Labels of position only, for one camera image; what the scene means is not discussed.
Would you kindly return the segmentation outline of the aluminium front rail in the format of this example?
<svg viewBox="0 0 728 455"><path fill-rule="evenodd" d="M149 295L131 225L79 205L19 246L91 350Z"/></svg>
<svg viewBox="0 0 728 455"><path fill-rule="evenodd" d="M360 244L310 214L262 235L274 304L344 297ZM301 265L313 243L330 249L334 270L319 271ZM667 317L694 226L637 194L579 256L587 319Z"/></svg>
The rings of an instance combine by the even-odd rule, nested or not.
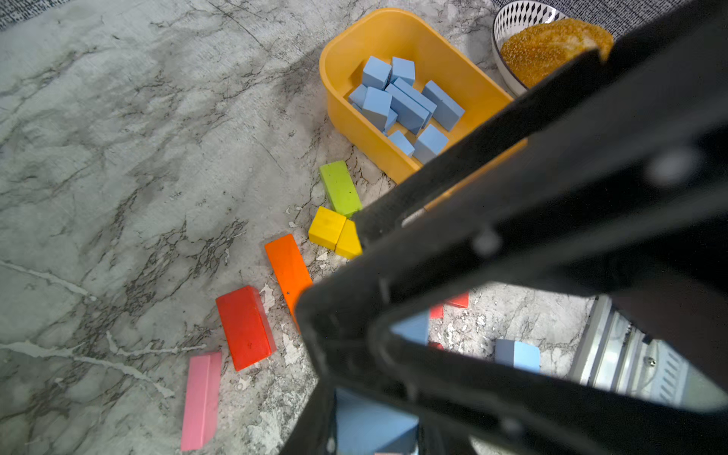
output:
<svg viewBox="0 0 728 455"><path fill-rule="evenodd" d="M718 411L727 392L663 340L595 299L568 377L583 386L690 411Z"/></svg>

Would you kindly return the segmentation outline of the orange long block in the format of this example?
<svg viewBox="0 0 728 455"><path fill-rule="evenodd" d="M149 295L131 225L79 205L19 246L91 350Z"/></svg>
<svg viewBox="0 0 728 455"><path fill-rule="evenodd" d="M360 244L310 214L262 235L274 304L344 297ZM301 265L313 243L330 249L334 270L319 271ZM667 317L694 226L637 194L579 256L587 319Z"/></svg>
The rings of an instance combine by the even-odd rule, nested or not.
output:
<svg viewBox="0 0 728 455"><path fill-rule="evenodd" d="M301 293L313 285L313 281L305 265L303 256L292 234L265 245L265 252L270 261L276 279L282 290L290 315L297 329L296 307Z"/></svg>

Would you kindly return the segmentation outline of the pink block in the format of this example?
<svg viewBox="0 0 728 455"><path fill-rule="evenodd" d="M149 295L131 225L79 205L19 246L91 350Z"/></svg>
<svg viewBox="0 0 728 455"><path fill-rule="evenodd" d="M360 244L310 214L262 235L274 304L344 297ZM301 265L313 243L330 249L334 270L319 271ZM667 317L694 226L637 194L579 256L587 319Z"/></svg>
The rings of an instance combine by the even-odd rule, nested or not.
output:
<svg viewBox="0 0 728 455"><path fill-rule="evenodd" d="M180 450L202 449L217 430L222 369L220 352L190 359Z"/></svg>

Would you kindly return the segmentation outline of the light blue cube block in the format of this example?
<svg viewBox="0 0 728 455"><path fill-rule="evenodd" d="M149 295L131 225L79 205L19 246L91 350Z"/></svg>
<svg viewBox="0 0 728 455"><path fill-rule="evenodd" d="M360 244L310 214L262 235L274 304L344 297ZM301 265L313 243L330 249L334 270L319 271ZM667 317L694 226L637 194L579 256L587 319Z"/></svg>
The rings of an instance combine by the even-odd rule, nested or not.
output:
<svg viewBox="0 0 728 455"><path fill-rule="evenodd" d="M379 131L387 134L398 118L398 113L392 109L390 93L374 87L368 87L361 112L364 117Z"/></svg>
<svg viewBox="0 0 728 455"><path fill-rule="evenodd" d="M385 90L392 77L392 66L371 56L362 71L362 84L378 90Z"/></svg>
<svg viewBox="0 0 728 455"><path fill-rule="evenodd" d="M356 111L362 110L364 100L366 99L368 87L366 85L360 85L348 97L348 102L354 106Z"/></svg>
<svg viewBox="0 0 728 455"><path fill-rule="evenodd" d="M540 349L524 342L497 339L494 360L500 365L540 373Z"/></svg>
<svg viewBox="0 0 728 455"><path fill-rule="evenodd" d="M429 125L417 138L414 144L413 157L423 165L432 161L443 152L449 139L434 125Z"/></svg>
<svg viewBox="0 0 728 455"><path fill-rule="evenodd" d="M391 83L402 79L408 85L415 83L415 63L399 57L392 58Z"/></svg>

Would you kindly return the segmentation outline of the green block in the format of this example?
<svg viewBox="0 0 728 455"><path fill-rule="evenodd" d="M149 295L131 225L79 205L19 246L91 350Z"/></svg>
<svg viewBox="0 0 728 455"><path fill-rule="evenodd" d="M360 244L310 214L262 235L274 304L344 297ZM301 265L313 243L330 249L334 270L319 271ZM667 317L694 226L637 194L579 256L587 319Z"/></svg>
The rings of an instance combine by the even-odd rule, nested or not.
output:
<svg viewBox="0 0 728 455"><path fill-rule="evenodd" d="M356 186L343 160L320 167L326 195L333 210L347 218L362 210Z"/></svg>

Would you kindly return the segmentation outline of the yellow block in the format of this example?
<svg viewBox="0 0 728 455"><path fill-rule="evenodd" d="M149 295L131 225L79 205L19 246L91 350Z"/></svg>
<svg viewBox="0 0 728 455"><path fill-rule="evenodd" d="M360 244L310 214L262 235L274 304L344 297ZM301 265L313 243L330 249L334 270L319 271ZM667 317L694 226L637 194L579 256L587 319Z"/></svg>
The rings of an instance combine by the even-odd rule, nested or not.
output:
<svg viewBox="0 0 728 455"><path fill-rule="evenodd" d="M362 254L355 223L325 207L318 208L308 237L315 245L333 250L335 254L348 260Z"/></svg>

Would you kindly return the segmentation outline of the patterned plate with yellow food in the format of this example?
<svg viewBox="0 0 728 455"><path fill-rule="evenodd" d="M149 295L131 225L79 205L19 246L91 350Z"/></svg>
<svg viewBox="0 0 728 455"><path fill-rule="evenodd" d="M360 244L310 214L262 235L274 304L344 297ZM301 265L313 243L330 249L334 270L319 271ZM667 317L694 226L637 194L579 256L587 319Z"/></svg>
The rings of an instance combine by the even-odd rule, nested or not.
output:
<svg viewBox="0 0 728 455"><path fill-rule="evenodd" d="M597 50L606 60L614 45L608 30L538 1L500 7L492 26L492 47L506 85L525 93L579 55Z"/></svg>

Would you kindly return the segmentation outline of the yellow plastic tray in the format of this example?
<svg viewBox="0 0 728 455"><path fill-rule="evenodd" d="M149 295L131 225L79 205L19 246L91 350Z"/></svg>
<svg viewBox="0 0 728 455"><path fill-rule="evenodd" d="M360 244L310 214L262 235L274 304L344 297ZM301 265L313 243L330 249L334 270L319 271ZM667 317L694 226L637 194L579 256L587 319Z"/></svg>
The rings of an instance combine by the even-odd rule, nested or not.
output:
<svg viewBox="0 0 728 455"><path fill-rule="evenodd" d="M384 174L400 184L422 164L398 149L360 114L348 98L362 83L371 57L390 62L398 57L415 65L417 91L434 82L464 109L452 129L436 119L429 124L453 146L511 104L512 97L436 30L403 9L377 9L333 39L320 55L320 79L335 128Z"/></svg>

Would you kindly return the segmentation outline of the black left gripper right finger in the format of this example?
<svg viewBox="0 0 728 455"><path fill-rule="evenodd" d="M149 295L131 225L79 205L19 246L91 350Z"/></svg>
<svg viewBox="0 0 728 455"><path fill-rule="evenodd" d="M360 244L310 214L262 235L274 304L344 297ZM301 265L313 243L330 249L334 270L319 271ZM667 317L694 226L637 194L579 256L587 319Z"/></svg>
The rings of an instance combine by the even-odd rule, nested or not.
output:
<svg viewBox="0 0 728 455"><path fill-rule="evenodd" d="M694 1L567 64L355 218L364 248L619 244L727 214L727 5Z"/></svg>

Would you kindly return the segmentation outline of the light blue long block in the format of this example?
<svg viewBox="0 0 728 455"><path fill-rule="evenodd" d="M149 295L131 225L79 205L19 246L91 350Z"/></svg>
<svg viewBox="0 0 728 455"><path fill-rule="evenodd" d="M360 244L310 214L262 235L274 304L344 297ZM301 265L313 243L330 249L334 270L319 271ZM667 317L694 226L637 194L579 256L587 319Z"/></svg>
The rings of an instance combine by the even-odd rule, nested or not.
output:
<svg viewBox="0 0 728 455"><path fill-rule="evenodd" d="M336 390L337 454L417 454L418 426L412 414Z"/></svg>
<svg viewBox="0 0 728 455"><path fill-rule="evenodd" d="M388 139L407 157L413 155L415 147L401 131L389 134Z"/></svg>
<svg viewBox="0 0 728 455"><path fill-rule="evenodd" d="M428 99L425 95L417 91L412 85L407 83L403 78L397 78L392 85L402 91L405 95L411 98L414 102L421 105L428 111L428 116L431 118L437 109L437 105Z"/></svg>

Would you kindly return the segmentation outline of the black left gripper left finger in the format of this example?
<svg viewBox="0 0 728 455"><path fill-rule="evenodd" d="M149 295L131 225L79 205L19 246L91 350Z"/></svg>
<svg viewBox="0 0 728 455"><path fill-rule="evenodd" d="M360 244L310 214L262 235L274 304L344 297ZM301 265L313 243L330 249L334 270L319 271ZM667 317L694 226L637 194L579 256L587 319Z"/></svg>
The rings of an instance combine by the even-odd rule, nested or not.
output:
<svg viewBox="0 0 728 455"><path fill-rule="evenodd" d="M417 416L426 453L469 453L470 436L521 454L724 454L727 413L696 413L525 373L404 339L394 324L454 294L457 282L371 289L334 276L303 293L297 319L320 376L284 445L323 454L336 388Z"/></svg>

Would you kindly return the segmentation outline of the red block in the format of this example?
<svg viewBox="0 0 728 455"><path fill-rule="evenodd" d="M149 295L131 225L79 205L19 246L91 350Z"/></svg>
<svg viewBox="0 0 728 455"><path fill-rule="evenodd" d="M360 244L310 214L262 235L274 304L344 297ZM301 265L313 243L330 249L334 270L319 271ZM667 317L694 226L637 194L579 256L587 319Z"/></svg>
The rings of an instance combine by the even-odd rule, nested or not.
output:
<svg viewBox="0 0 728 455"><path fill-rule="evenodd" d="M438 305L435 305L434 307L432 307L432 309L430 309L430 318L432 320L441 320L444 317L444 314L445 314L444 309L445 309L446 305L457 307L457 308L468 308L469 307L468 292L466 292L462 295L456 296L456 297L449 298L444 303L441 303L441 304L438 304Z"/></svg>
<svg viewBox="0 0 728 455"><path fill-rule="evenodd" d="M246 286L216 299L235 371L269 358L277 346L260 292Z"/></svg>

